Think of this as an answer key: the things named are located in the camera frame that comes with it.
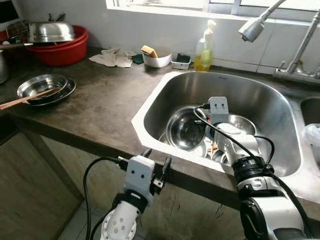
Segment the red plastic basin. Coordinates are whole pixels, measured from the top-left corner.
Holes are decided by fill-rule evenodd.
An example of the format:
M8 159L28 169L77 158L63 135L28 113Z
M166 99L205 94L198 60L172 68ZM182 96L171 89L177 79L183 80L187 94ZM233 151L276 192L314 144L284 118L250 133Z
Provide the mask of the red plastic basin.
M89 39L89 31L86 27L73 25L73 29L76 37L73 41L49 46L28 46L26 49L46 66L71 66L86 58Z

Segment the stainless steel bowl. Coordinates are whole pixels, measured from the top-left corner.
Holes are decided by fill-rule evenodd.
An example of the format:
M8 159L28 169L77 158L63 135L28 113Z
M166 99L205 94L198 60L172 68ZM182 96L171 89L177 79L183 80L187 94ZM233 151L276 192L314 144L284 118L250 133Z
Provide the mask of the stainless steel bowl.
M233 135L251 135L255 137L258 132L256 125L241 115L229 114L228 124L235 128L235 130L231 131Z
M70 85L70 80L60 74L43 74L23 82L17 89L18 98L27 98L51 89L58 89L28 100L30 105L44 105L58 99Z
M194 114L194 109L194 105L187 105L170 115L166 123L166 138L170 146L193 151L204 143L206 127Z

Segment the white window frame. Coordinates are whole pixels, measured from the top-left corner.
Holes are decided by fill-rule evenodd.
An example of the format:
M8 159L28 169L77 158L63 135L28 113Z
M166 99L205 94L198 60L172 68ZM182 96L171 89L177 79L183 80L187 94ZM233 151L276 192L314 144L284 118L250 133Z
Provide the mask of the white window frame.
M320 11L320 0L104 0L110 10L211 19L258 18L276 3L267 17L309 22Z

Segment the wooden chopstick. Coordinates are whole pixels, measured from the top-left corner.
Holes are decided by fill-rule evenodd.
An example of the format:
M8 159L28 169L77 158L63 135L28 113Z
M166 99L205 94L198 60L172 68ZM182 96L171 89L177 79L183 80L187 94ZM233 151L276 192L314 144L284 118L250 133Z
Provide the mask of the wooden chopstick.
M19 98L19 99L13 100L11 102L6 102L6 103L3 103L3 104L0 104L0 111L1 110L6 110L8 108L11 108L14 105L18 105L20 103L32 100L34 98L39 98L40 96L43 96L43 95L46 95L46 94L49 94L51 92L55 92L55 91L58 91L58 90L61 90L61 89L62 89L62 87L54 87L54 88L42 91L41 93L34 94L32 96L23 97L23 98Z

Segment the white crumpled cloth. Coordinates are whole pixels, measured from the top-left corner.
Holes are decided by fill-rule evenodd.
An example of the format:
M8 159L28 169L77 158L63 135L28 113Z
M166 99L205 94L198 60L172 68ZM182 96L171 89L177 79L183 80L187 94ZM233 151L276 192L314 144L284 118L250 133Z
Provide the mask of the white crumpled cloth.
M100 54L93 55L89 58L89 60L106 67L128 68L132 66L133 60L131 58L135 55L136 53L130 50L110 48L101 50Z

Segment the yellow dish soap pump bottle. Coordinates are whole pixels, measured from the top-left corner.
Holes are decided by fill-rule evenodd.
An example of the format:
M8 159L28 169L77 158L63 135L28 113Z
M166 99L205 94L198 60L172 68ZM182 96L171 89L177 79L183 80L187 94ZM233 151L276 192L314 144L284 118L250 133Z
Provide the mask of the yellow dish soap pump bottle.
M193 68L197 72L207 72L214 60L213 28L217 25L213 19L206 23L206 29L196 44Z

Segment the stainless steel kitchen sink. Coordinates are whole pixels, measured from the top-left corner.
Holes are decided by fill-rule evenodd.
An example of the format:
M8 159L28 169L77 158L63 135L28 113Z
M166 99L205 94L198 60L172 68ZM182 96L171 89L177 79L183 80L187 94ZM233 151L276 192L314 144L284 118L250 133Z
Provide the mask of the stainless steel kitchen sink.
M223 71L171 71L164 74L132 118L142 146L174 157L174 184L185 187L182 176L235 192L230 166L162 142L170 117L183 106L198 106L210 97L226 97L231 114L252 121L260 136L275 143L271 163L275 173L295 195L320 203L320 169L303 132L307 112L302 103L314 93L295 90L269 78Z

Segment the chrome sink faucet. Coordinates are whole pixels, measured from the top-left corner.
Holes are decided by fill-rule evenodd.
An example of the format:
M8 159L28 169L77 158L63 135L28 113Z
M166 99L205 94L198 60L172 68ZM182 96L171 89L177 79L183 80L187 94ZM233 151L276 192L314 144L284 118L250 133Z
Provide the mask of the chrome sink faucet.
M281 66L278 67L274 73L273 77L282 80L289 80L292 82L298 83L319 83L320 80L320 71L316 73L308 73L304 71L304 68L300 66L300 60L302 55L304 54L309 42L313 38L313 34L315 29L318 27L320 23L320 10L317 11L313 19L311 19L311 25L308 27L307 32L305 34L304 39L302 40L300 46L295 52L294 56L290 60L288 66L286 68L282 68L285 64L283 61Z

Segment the small white ceramic bowl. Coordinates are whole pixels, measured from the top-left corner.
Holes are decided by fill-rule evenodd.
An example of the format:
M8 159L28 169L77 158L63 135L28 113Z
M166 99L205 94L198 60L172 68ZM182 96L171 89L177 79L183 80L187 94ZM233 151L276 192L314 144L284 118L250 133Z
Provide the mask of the small white ceramic bowl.
M172 59L171 50L167 49L155 49L157 57L152 57L150 54L142 53L142 60L144 64L149 67L166 67L170 64Z

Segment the small white plastic tray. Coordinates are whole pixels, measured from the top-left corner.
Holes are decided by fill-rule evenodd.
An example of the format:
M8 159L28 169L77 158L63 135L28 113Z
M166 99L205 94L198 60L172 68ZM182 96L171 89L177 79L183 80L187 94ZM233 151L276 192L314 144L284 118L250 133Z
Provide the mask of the small white plastic tray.
M172 53L170 66L172 69L188 70L192 62L192 57L188 54Z

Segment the clear plastic bag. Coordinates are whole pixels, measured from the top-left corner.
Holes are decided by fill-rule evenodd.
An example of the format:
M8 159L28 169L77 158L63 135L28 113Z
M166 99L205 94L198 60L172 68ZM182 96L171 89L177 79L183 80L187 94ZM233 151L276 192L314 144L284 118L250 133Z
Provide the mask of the clear plastic bag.
M306 140L307 144L311 147L314 160L320 160L320 124L311 123L304 127L302 137Z

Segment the yellow dish sponge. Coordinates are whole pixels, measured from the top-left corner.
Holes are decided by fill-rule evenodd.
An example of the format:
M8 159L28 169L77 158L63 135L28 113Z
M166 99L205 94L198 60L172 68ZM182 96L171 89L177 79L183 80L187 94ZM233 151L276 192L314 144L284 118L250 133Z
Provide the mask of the yellow dish sponge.
M147 54L153 58L158 58L158 54L157 54L155 48L152 48L151 46L143 45L141 47L141 52L144 54Z

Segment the grey flexible spray faucet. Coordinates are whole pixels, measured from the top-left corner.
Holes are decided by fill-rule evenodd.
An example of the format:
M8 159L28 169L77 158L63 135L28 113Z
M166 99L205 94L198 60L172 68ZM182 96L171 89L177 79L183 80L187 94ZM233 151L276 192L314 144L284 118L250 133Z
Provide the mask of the grey flexible spray faucet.
M277 9L284 2L286 2L286 0L277 0L277 2L268 7L258 17L249 19L238 30L241 39L245 42L254 42L265 29L265 22L269 18L270 14L272 14L275 9Z

